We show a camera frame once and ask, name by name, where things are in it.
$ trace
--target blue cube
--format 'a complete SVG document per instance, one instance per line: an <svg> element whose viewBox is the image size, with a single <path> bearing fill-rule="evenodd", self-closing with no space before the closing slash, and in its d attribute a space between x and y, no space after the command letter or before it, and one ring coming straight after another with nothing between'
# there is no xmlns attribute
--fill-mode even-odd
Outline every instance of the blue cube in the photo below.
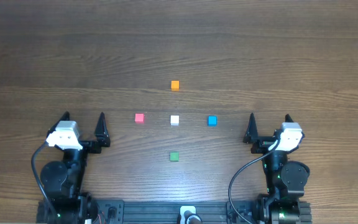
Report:
<svg viewBox="0 0 358 224"><path fill-rule="evenodd" d="M216 116L208 116L208 126L216 126L218 119Z"/></svg>

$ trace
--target cube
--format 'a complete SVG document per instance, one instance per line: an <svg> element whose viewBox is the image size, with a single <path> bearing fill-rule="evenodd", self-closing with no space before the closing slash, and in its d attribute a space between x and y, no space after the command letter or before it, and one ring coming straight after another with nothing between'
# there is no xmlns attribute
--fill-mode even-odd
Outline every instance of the cube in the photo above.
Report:
<svg viewBox="0 0 358 224"><path fill-rule="evenodd" d="M173 80L171 82L171 90L172 91L179 91L179 81Z"/></svg>
<svg viewBox="0 0 358 224"><path fill-rule="evenodd" d="M208 126L216 126L218 118L216 116L208 116Z"/></svg>
<svg viewBox="0 0 358 224"><path fill-rule="evenodd" d="M135 114L135 123L144 124L144 114Z"/></svg>
<svg viewBox="0 0 358 224"><path fill-rule="evenodd" d="M170 161L171 162L179 162L179 152L171 152L170 153Z"/></svg>
<svg viewBox="0 0 358 224"><path fill-rule="evenodd" d="M178 126L179 125L179 116L171 115L171 125Z"/></svg>

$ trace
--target pink cube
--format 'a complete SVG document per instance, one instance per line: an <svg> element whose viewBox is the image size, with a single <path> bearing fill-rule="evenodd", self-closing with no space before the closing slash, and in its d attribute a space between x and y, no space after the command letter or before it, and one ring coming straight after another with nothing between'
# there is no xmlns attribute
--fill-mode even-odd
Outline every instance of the pink cube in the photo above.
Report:
<svg viewBox="0 0 358 224"><path fill-rule="evenodd" d="M144 114L135 114L135 123L144 124Z"/></svg>

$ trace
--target wooden table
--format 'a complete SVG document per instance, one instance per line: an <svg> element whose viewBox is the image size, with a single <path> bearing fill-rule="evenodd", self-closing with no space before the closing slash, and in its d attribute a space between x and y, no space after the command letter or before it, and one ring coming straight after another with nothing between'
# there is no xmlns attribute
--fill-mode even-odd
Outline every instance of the wooden table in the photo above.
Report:
<svg viewBox="0 0 358 224"><path fill-rule="evenodd" d="M106 113L112 146L83 188L128 201L226 201L257 156L249 114L270 135L290 113L314 223L358 223L358 1L0 0L0 222L35 221L30 158L66 110L88 134ZM39 171L61 156L43 151ZM233 187L265 193L262 166Z"/></svg>

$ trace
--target white cube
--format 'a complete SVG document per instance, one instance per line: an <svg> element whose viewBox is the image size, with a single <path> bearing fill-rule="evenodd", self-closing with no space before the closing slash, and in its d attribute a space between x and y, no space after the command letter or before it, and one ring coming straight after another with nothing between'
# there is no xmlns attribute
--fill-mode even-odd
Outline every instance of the white cube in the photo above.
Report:
<svg viewBox="0 0 358 224"><path fill-rule="evenodd" d="M171 125L178 126L179 125L179 116L171 115Z"/></svg>

